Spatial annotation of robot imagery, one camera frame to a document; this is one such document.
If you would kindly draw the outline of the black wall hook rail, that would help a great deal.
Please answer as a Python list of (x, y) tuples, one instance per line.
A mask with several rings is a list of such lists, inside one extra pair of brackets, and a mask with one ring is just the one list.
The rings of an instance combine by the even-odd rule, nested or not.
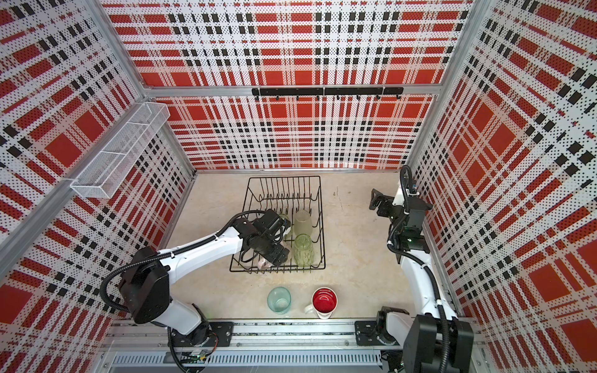
[(253, 88), (255, 97), (271, 96), (401, 96), (404, 87), (308, 87), (308, 88)]

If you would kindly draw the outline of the green ribbed glass cup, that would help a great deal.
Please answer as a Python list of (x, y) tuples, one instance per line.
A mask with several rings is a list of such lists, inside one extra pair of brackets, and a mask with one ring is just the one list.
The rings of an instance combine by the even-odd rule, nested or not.
[(280, 214), (279, 216), (283, 220), (284, 232), (282, 238), (287, 239), (292, 233), (292, 220), (286, 214)]

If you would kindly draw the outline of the pale green frosted glass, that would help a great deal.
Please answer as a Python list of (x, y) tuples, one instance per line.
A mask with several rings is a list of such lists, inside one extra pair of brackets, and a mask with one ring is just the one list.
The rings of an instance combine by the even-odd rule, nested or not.
[(312, 217), (306, 210), (299, 210), (293, 215), (293, 232), (295, 236), (311, 236), (313, 231)]

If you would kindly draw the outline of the teal glass cup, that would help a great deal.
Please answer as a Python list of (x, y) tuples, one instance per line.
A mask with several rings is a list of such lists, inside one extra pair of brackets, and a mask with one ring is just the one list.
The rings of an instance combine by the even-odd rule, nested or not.
[(285, 314), (292, 304), (290, 291), (284, 287), (276, 287), (267, 296), (267, 305), (270, 311), (277, 314)]

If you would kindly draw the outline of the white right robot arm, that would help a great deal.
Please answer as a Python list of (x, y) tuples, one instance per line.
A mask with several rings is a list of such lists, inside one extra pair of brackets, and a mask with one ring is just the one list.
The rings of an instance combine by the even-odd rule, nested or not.
[(402, 347), (405, 372), (468, 372), (474, 346), (471, 325), (459, 320), (440, 289), (423, 235), (432, 206), (409, 191), (391, 197), (373, 189), (369, 209), (390, 219), (389, 251), (407, 277), (416, 315), (383, 308), (378, 334)]

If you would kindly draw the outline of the red interior white mug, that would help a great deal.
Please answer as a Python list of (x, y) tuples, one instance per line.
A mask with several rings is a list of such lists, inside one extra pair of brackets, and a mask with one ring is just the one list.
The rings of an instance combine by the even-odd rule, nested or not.
[(321, 320), (328, 320), (338, 305), (336, 292), (328, 287), (321, 287), (312, 294), (311, 303), (305, 307), (304, 313), (315, 314)]

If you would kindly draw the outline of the clear green glass tumbler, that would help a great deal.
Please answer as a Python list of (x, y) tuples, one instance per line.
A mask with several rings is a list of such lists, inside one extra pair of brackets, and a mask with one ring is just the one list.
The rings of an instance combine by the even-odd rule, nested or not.
[(314, 261), (313, 242), (309, 235), (298, 235), (292, 245), (294, 262), (298, 267), (310, 267)]

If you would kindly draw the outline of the lavender ceramic mug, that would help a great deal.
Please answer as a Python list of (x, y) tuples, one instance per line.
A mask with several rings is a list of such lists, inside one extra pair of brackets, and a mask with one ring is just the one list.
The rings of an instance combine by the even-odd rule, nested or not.
[(272, 264), (269, 260), (267, 260), (264, 256), (261, 256), (259, 261), (257, 262), (257, 269), (259, 271), (270, 270), (274, 268), (275, 265)]

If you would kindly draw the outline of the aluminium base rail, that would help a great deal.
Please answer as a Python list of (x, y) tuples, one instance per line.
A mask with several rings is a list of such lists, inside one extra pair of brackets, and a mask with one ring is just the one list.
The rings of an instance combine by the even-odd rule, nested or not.
[(217, 337), (196, 347), (169, 347), (165, 329), (113, 324), (95, 372), (402, 372), (403, 348), (376, 332), (375, 320), (217, 320)]

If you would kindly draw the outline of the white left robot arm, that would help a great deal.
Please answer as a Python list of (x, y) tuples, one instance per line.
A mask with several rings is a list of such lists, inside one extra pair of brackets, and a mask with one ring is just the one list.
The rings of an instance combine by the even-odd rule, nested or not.
[(139, 250), (118, 273), (118, 290), (124, 310), (138, 324), (153, 323), (170, 328), (173, 346), (199, 346), (217, 333), (198, 306), (184, 303), (170, 293), (171, 287), (196, 270), (225, 256), (252, 251), (278, 267), (289, 257), (282, 239), (292, 223), (275, 211), (244, 211), (232, 217), (216, 233), (187, 244), (155, 252)]

